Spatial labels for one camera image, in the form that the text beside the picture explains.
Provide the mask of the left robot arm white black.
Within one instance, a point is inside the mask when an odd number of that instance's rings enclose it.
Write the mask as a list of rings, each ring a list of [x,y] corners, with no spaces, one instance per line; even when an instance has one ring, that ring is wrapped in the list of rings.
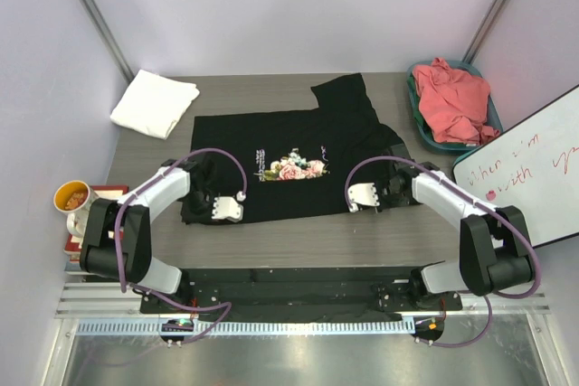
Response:
[[[123,269],[127,284],[160,292],[162,303],[181,313],[192,304],[193,291],[183,284],[182,269],[153,256],[151,223],[177,201],[192,199],[207,212],[215,166],[206,155],[170,169],[172,163],[165,161],[149,180],[117,200],[98,199],[92,204],[80,264],[93,275],[116,280]]]

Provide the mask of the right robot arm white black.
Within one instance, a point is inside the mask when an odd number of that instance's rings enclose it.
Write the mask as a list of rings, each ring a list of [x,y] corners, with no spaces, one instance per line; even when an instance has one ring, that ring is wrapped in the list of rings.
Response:
[[[393,156],[384,160],[394,163],[395,172],[381,202],[406,195],[436,211],[459,234],[458,259],[422,267],[408,287],[414,306],[430,308],[451,291],[510,299],[537,292],[542,272],[522,211],[484,202],[425,164]]]

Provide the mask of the black floral t shirt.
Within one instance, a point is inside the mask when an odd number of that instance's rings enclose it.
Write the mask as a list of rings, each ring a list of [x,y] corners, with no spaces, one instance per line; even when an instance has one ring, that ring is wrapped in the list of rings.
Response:
[[[212,150],[210,190],[234,196],[248,187],[242,222],[347,212],[346,182],[378,182],[394,171],[393,163],[382,161],[350,174],[361,161],[403,144],[379,121],[361,74],[311,91],[318,102],[314,109],[195,118],[192,149]]]

